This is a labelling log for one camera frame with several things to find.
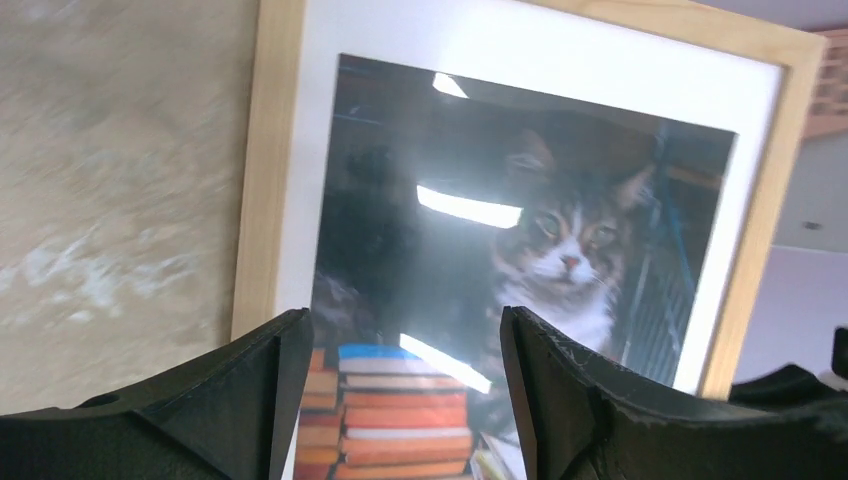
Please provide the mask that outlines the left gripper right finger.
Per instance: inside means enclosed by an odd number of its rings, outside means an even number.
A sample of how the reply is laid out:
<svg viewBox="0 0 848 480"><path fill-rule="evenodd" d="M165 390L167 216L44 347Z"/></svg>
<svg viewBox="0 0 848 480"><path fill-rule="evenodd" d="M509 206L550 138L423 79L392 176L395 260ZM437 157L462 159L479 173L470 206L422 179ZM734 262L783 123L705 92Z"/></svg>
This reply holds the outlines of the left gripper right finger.
<svg viewBox="0 0 848 480"><path fill-rule="evenodd" d="M524 307L500 331L530 479L843 479L847 400L758 410L693 396L586 348Z"/></svg>

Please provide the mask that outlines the orange desk file organizer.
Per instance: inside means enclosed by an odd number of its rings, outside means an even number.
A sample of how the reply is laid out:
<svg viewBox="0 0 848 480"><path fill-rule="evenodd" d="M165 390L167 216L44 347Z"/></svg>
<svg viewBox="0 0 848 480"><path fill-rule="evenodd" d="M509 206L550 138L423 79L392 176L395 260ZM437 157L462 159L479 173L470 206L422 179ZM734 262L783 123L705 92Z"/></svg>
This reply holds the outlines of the orange desk file organizer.
<svg viewBox="0 0 848 480"><path fill-rule="evenodd" d="M847 132L847 27L819 31L828 40L803 138Z"/></svg>

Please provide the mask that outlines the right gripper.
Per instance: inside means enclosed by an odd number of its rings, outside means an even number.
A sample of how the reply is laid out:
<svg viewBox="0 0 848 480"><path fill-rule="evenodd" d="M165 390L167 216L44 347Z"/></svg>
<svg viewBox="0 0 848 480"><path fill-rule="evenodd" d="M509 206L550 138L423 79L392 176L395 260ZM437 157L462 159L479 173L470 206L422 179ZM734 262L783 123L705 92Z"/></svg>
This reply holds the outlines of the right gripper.
<svg viewBox="0 0 848 480"><path fill-rule="evenodd" d="M838 327L829 372L814 375L796 364L731 387L728 402L758 410L786 410L815 402L847 400L847 328Z"/></svg>

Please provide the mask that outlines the cat photo print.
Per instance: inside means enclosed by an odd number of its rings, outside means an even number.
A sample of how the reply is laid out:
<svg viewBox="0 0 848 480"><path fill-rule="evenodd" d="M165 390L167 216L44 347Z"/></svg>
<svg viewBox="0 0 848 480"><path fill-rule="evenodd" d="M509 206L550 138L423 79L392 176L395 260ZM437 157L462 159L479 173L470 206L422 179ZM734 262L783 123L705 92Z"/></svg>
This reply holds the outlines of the cat photo print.
<svg viewBox="0 0 848 480"><path fill-rule="evenodd" d="M298 479L521 479L501 316L674 386L734 132L343 53Z"/></svg>

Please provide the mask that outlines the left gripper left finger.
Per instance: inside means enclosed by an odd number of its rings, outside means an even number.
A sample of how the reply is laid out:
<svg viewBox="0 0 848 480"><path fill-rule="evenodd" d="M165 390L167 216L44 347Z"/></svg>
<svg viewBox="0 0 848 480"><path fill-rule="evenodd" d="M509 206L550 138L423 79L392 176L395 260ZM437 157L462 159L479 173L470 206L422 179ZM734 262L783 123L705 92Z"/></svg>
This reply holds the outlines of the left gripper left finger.
<svg viewBox="0 0 848 480"><path fill-rule="evenodd" d="M1 419L5 479L279 479L313 350L307 309L138 383Z"/></svg>

